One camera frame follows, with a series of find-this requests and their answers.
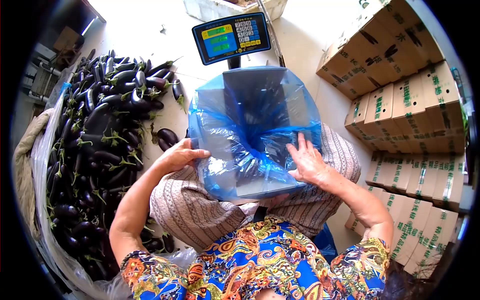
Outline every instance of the paisley print blouse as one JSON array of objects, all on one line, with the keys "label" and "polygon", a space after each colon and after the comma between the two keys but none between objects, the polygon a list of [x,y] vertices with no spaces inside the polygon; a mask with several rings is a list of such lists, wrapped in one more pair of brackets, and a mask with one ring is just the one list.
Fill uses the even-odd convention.
[{"label": "paisley print blouse", "polygon": [[134,299],[254,299],[271,288],[287,299],[376,299],[389,249],[371,238],[329,265],[314,243],[277,217],[249,223],[205,249],[187,271],[143,251],[121,265]]}]

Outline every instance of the white styrofoam box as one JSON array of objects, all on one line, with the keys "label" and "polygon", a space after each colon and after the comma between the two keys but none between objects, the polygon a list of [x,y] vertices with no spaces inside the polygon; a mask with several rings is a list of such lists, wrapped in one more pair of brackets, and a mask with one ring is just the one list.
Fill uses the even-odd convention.
[{"label": "white styrofoam box", "polygon": [[[283,14],[288,0],[264,0],[270,20],[275,20]],[[204,22],[230,17],[237,14],[259,12],[258,3],[241,7],[224,0],[183,0],[187,14]]]}]

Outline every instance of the blue plastic bag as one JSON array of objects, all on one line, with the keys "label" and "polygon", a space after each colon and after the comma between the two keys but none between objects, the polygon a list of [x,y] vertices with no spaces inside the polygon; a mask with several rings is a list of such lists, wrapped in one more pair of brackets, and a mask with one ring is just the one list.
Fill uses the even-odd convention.
[{"label": "blue plastic bag", "polygon": [[233,69],[195,91],[189,107],[192,146],[212,156],[196,161],[211,196],[267,198],[305,186],[286,149],[298,132],[320,150],[318,109],[303,82],[281,67]]}]

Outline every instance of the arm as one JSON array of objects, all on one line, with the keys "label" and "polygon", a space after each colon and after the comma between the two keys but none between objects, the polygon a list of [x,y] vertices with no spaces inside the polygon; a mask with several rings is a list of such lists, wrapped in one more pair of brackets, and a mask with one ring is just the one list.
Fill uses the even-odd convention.
[{"label": "arm", "polygon": [[289,173],[298,181],[308,182],[340,197],[365,226],[364,240],[379,238],[392,243],[393,220],[380,199],[349,181],[334,168],[324,163],[322,155],[302,133],[298,136],[299,149],[287,144],[297,169]]},{"label": "arm", "polygon": [[150,194],[163,176],[181,170],[196,158],[210,156],[205,150],[192,150],[190,139],[183,139],[168,149],[130,187],[117,208],[110,227],[110,245],[120,265],[127,254],[135,250],[147,251],[140,232],[148,217]]}]

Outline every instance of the black strap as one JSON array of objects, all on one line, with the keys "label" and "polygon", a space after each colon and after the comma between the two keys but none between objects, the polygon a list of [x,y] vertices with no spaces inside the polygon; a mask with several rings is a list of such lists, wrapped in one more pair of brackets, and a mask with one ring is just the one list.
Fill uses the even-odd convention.
[{"label": "black strap", "polygon": [[267,213],[267,209],[268,207],[265,207],[265,206],[257,207],[257,211],[253,215],[253,222],[256,223],[256,222],[265,221],[265,215]]}]

